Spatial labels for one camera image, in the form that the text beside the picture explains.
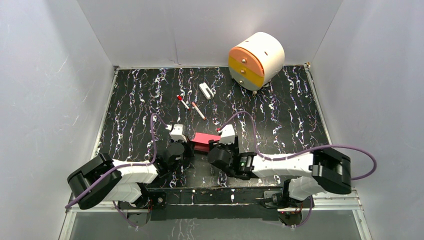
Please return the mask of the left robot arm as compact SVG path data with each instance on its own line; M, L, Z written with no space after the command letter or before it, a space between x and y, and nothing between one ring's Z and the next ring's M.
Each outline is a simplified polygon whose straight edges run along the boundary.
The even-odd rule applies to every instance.
M120 161L100 153L67 177L74 200L65 208L78 205L81 210L88 210L103 201L144 208L150 200L146 185L173 173L184 159L194 156L194 148L191 140L171 141L154 162Z

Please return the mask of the pink paper box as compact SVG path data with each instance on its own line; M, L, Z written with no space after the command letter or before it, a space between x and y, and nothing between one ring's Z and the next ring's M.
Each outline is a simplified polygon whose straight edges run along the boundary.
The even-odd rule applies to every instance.
M194 143L195 151L208 153L210 151L209 141L219 141L220 138L219 135L196 132L191 141Z

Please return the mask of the red capped white marker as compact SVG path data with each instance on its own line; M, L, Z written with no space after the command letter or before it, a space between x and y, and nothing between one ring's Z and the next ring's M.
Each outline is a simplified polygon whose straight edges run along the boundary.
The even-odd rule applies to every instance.
M183 104L183 106L185 107L185 109L187 109L188 111L190 110L190 107L187 105L187 103L184 101L183 97L180 95L176 96L177 99Z

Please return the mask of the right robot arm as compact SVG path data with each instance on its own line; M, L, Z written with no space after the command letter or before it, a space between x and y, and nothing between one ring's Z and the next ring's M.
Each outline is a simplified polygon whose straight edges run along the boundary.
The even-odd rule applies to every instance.
M282 193L273 198L281 207L295 207L311 195L329 192L348 195L351 187L351 159L332 147L302 154L265 154L239 151L238 138L232 143L209 140L208 162L228 177L244 181L287 176Z

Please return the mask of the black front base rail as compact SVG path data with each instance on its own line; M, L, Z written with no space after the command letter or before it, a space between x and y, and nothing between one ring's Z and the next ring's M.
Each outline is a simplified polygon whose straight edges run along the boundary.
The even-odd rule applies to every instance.
M265 208L265 193L281 187L149 188L153 221L179 219L262 219L277 221L276 209Z

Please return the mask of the aluminium frame rail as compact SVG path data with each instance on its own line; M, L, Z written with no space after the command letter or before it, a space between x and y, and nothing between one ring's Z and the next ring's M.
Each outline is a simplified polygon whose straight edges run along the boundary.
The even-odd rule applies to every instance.
M371 234L356 192L318 193L313 208L302 208L304 224L289 228L278 220L152 220L152 210L122 209L110 202L89 210L71 208L61 240L369 240Z

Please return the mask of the orange capped white marker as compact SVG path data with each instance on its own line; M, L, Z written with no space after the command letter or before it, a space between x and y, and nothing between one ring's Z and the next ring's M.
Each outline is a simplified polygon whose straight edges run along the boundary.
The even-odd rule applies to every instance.
M196 110L196 112L200 115L200 117L205 121L206 120L206 117L201 112L201 110L199 109L199 107L197 106L197 104L195 102L192 102L191 105Z

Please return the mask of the round white drawer cabinet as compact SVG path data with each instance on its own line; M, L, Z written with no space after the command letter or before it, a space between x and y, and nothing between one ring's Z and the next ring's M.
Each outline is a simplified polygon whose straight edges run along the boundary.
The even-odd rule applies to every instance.
M256 32L230 49L231 78L246 90L257 92L283 68L285 51L272 35Z

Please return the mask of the white rectangular clip block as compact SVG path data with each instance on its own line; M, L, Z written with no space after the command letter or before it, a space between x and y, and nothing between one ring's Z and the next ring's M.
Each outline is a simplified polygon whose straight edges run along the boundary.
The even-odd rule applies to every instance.
M199 88L207 100L214 98L215 94L205 82L200 83Z

